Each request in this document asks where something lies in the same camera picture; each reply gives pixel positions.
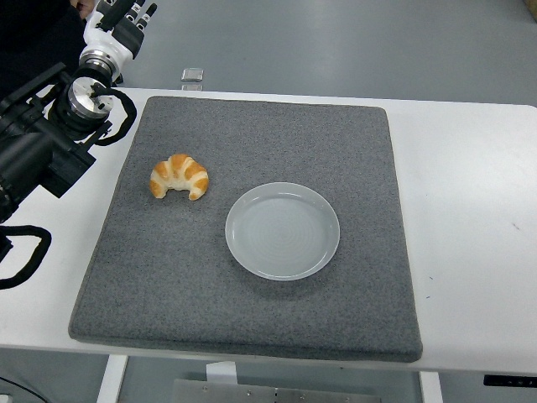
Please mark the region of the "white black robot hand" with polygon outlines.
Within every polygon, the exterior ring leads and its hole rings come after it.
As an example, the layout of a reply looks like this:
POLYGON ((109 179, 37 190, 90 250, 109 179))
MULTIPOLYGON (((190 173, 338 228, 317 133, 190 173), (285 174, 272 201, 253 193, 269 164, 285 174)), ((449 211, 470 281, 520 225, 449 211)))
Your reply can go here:
POLYGON ((86 48, 81 60, 90 55, 108 59, 119 68, 134 60, 141 49, 145 30, 158 9, 145 1, 97 1, 86 21, 86 48))

